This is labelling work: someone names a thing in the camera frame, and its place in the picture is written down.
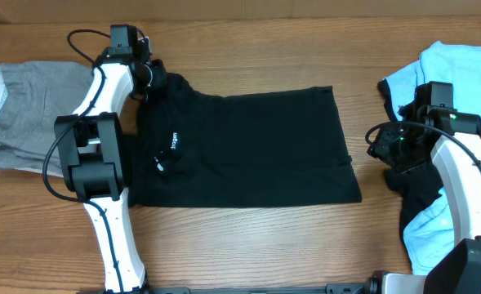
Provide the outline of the black polo shirt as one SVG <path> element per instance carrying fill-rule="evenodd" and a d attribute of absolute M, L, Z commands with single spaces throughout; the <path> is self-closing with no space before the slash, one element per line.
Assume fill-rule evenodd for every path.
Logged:
<path fill-rule="evenodd" d="M 129 204 L 300 207 L 362 200 L 331 87 L 243 96 L 177 73 L 136 112 Z"/>

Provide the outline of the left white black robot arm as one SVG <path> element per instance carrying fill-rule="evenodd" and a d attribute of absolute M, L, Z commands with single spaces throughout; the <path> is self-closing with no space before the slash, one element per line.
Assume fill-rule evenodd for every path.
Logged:
<path fill-rule="evenodd" d="M 131 228 L 131 173 L 122 145 L 119 115 L 126 98 L 145 92 L 164 76 L 148 47 L 108 47 L 98 57 L 93 82 L 82 103 L 54 128 L 54 149 L 67 188 L 83 204 L 96 232 L 105 268 L 106 293 L 147 293 L 145 265 Z"/>

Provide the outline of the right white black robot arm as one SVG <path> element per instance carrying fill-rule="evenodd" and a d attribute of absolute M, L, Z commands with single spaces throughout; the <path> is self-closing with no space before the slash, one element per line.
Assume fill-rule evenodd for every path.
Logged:
<path fill-rule="evenodd" d="M 423 105 L 370 129 L 368 154 L 405 172 L 431 162 L 446 190 L 453 249 L 427 275 L 384 274 L 381 293 L 481 293 L 481 117 Z"/>

